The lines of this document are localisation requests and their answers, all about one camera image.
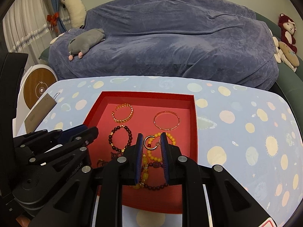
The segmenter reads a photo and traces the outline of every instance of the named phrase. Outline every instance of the gray plush toy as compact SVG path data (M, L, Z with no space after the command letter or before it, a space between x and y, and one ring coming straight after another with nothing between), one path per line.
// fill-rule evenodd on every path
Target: gray plush toy
M69 60L73 60L75 55L81 59L91 47L103 42L104 38L104 30L102 29L91 29L76 36L69 41Z

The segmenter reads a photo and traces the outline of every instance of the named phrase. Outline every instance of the white sheer curtain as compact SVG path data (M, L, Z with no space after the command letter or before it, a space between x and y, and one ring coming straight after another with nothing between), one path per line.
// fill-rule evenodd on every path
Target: white sheer curtain
M56 37L49 31L47 14L43 0L15 0L3 19L8 51L28 54L25 70L36 64L45 64L38 58Z

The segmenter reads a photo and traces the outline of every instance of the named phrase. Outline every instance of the cream plush toy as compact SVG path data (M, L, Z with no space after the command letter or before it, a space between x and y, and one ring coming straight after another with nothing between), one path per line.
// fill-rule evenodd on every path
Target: cream plush toy
M60 0L60 2L69 12L72 28L84 25L86 10L81 0Z

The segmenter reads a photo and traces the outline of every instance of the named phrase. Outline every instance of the blue tablecloth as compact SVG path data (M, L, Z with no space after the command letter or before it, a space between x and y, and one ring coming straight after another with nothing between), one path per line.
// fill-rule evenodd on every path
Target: blue tablecloth
M102 91L146 91L194 95L198 164L221 164L260 203L277 225L303 198L303 143L294 116L278 95L221 82L177 77L95 77L62 80L45 93L58 102L37 130L69 129L83 123ZM19 134L24 134L24 125ZM123 208L123 226L139 227ZM162 214L165 226L181 226L179 215Z

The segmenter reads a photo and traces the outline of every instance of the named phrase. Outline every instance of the white fan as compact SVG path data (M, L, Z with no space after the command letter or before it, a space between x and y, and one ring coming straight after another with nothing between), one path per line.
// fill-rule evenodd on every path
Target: white fan
M14 137L17 136L22 123L37 100L57 81L55 72L49 66L39 64L28 69L21 80L17 116L13 119Z

